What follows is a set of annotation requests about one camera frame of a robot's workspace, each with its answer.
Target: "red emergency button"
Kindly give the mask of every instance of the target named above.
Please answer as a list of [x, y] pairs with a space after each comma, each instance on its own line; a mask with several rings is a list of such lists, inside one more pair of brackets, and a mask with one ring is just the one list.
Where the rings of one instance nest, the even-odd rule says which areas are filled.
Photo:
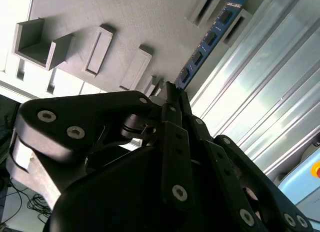
[[320, 161], [316, 162], [311, 168], [311, 174], [316, 177], [320, 178]]

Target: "silver screw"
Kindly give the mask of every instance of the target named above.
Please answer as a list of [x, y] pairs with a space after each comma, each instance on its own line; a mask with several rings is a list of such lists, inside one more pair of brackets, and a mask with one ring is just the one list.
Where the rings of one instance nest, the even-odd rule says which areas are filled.
[[186, 201], [188, 198], [188, 194], [187, 194], [186, 190], [180, 185], [173, 186], [172, 193], [173, 193], [174, 197], [176, 197], [181, 202]]
[[294, 221], [294, 219], [290, 215], [285, 213], [284, 218], [289, 223], [289, 225], [291, 225], [292, 227], [296, 227], [296, 222]]
[[143, 97], [140, 97], [139, 100], [140, 100], [140, 102], [142, 102], [142, 103], [144, 103], [144, 104], [146, 104], [146, 103], [148, 102], [148, 101], [145, 100]]
[[57, 116], [52, 111], [40, 111], [37, 116], [39, 120], [47, 123], [55, 121], [57, 119]]
[[299, 223], [305, 227], [305, 228], [308, 228], [308, 224], [307, 222], [304, 220], [304, 218], [302, 218], [301, 216], [296, 216], [296, 218], [298, 219]]
[[202, 124], [203, 124], [202, 120], [200, 120], [199, 118], [196, 118], [195, 121], [196, 121], [199, 125], [202, 125]]
[[241, 209], [239, 211], [239, 214], [242, 218], [242, 220], [248, 225], [248, 226], [254, 226], [255, 224], [255, 220], [254, 218], [252, 217], [252, 215], [245, 209]]
[[177, 111], [177, 110], [176, 110], [174, 107], [172, 107], [172, 106], [169, 106], [169, 108], [170, 108], [171, 111], [174, 111], [174, 112]]
[[79, 126], [70, 126], [67, 130], [66, 133], [69, 137], [72, 139], [77, 139], [80, 140], [83, 137], [85, 137], [85, 131], [79, 127]]
[[226, 144], [228, 144], [228, 145], [231, 144], [231, 142], [230, 142], [230, 140], [229, 140], [228, 138], [224, 138], [223, 141], [224, 141]]

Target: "cable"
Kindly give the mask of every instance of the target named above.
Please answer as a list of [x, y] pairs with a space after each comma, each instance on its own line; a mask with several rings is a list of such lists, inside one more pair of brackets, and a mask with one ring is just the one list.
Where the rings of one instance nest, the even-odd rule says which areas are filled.
[[19, 209], [7, 220], [5, 220], [4, 222], [2, 222], [0, 224], [0, 226], [4, 225], [6, 222], [8, 222], [9, 220], [11, 220], [16, 214], [18, 214], [18, 212], [21, 210], [21, 207], [22, 207], [22, 197], [20, 195], [20, 192], [19, 190], [11, 183], [12, 187], [16, 190], [16, 192], [18, 193], [19, 197], [20, 197], [20, 206], [19, 206]]
[[25, 190], [27, 190], [28, 188], [25, 188], [25, 189], [23, 189], [23, 190], [21, 190], [21, 191], [19, 191], [19, 190], [17, 190], [17, 192], [13, 192], [13, 193], [10, 193], [10, 194], [7, 194], [6, 196], [3, 196], [3, 197], [1, 197], [0, 198], [0, 200], [2, 200], [3, 198], [5, 198], [5, 197], [7, 197], [7, 196], [10, 196], [10, 195], [13, 195], [13, 194], [16, 194], [16, 193], [20, 193], [20, 192], [22, 192], [22, 191], [25, 191]]
[[50, 207], [47, 205], [43, 196], [35, 194], [32, 199], [29, 199], [26, 207], [30, 210], [37, 211], [39, 213], [38, 219], [45, 224], [45, 221], [41, 219], [41, 215], [45, 218], [49, 218], [51, 215]]
[[17, 192], [20, 194], [23, 194], [23, 195], [25, 195], [27, 198], [28, 198], [28, 203], [27, 203], [27, 205], [26, 205], [26, 207], [28, 208], [28, 209], [30, 209], [30, 210], [33, 210], [33, 211], [36, 211], [36, 212], [38, 212], [39, 213], [39, 215], [37, 216], [37, 218], [38, 218], [38, 220], [40, 220], [42, 223], [46, 223], [45, 221], [43, 221], [42, 219], [41, 219], [41, 216], [44, 216], [44, 217], [46, 217], [47, 219], [50, 217], [50, 215], [51, 215], [51, 209], [50, 209], [50, 207], [47, 205], [47, 203], [46, 203], [46, 201], [45, 201], [45, 199], [43, 198], [43, 196], [41, 196], [41, 195], [39, 195], [39, 194], [35, 194], [31, 199], [30, 199], [30, 197], [26, 194], [26, 193], [24, 193], [23, 191], [25, 191], [26, 189], [28, 189], [28, 188], [25, 188], [25, 189], [23, 189], [23, 190], [21, 190], [21, 191], [19, 191], [19, 190], [17, 190]]

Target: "gray pedestal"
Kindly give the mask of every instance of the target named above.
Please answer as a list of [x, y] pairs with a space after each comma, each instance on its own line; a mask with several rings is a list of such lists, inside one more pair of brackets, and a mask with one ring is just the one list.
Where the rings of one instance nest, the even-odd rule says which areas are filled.
[[65, 61], [73, 36], [68, 34], [51, 43], [42, 41], [44, 23], [42, 18], [17, 23], [13, 52], [22, 60], [51, 70]]

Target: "blue circuit board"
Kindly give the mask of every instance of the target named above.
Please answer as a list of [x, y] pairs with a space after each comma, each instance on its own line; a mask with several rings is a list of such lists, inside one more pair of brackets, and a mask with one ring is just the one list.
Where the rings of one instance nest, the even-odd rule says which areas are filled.
[[180, 92], [186, 89], [247, 1], [248, 0], [229, 0], [226, 3], [219, 16], [216, 18], [215, 22], [205, 34], [201, 43], [175, 80], [175, 86]]

